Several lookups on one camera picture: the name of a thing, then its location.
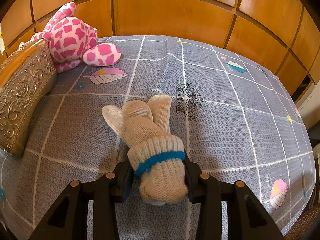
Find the ornate metal box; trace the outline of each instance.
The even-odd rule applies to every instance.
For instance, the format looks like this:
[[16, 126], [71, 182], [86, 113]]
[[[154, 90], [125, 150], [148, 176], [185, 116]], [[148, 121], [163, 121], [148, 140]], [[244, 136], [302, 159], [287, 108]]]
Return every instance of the ornate metal box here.
[[0, 65], [1, 149], [17, 156], [23, 154], [33, 111], [56, 80], [43, 39], [23, 45]]

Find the blue yarn band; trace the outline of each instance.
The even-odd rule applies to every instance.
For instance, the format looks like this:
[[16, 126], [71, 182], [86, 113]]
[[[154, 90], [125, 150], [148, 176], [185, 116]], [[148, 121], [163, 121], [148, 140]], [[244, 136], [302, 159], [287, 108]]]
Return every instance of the blue yarn band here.
[[184, 151], [178, 151], [178, 152], [170, 151], [170, 152], [159, 153], [145, 160], [145, 162], [139, 163], [137, 170], [134, 172], [134, 176], [136, 178], [139, 178], [145, 171], [149, 170], [151, 166], [159, 162], [163, 162], [170, 159], [184, 160], [184, 157], [185, 157]]

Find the bed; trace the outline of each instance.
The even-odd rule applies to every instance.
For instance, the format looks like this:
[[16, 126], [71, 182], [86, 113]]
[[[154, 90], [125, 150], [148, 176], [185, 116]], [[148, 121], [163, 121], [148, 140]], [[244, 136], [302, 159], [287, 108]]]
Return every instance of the bed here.
[[[252, 60], [198, 41], [149, 35], [99, 39], [106, 41], [121, 50], [114, 66], [121, 76], [107, 82], [108, 72], [85, 64], [58, 74], [33, 114], [23, 156], [0, 152], [0, 207], [10, 230], [28, 239], [70, 181], [96, 180], [126, 158], [128, 148], [104, 121], [103, 106], [167, 94], [171, 133], [183, 140], [190, 160], [218, 180], [243, 180], [285, 234], [305, 208], [316, 173], [306, 128], [279, 79]], [[199, 211], [187, 199], [146, 204], [135, 180], [127, 201], [116, 204], [119, 236], [195, 239]], [[225, 203], [222, 213], [227, 239]]]

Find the stuffed animal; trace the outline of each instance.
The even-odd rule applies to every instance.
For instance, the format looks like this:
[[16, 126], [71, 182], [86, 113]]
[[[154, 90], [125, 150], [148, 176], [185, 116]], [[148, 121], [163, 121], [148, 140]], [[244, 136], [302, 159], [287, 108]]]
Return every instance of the stuffed animal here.
[[116, 64], [120, 50], [112, 43], [96, 45], [97, 29], [73, 17], [76, 4], [63, 5], [52, 16], [44, 30], [35, 33], [30, 41], [45, 39], [48, 42], [51, 58], [58, 73], [75, 68], [83, 60], [95, 66]]

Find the plush toy leg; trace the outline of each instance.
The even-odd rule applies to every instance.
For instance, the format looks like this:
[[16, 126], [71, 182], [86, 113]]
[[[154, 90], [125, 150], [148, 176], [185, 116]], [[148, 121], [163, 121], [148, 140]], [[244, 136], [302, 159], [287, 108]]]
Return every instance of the plush toy leg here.
[[118, 63], [121, 57], [119, 48], [112, 43], [101, 43], [83, 54], [83, 61], [88, 65], [110, 66]]
[[44, 27], [44, 31], [50, 32], [52, 30], [52, 27], [60, 20], [62, 20], [65, 17], [70, 17], [75, 14], [76, 11], [76, 4], [74, 2], [66, 3], [60, 9], [55, 13], [55, 15], [52, 16], [50, 21], [47, 23], [47, 25]]
[[90, 25], [84, 23], [88, 28], [88, 42], [85, 51], [92, 49], [97, 44], [98, 31]]
[[80, 64], [81, 60], [76, 59], [76, 60], [71, 60], [63, 63], [55, 63], [54, 66], [56, 68], [57, 73], [65, 72], [70, 69], [75, 68]]

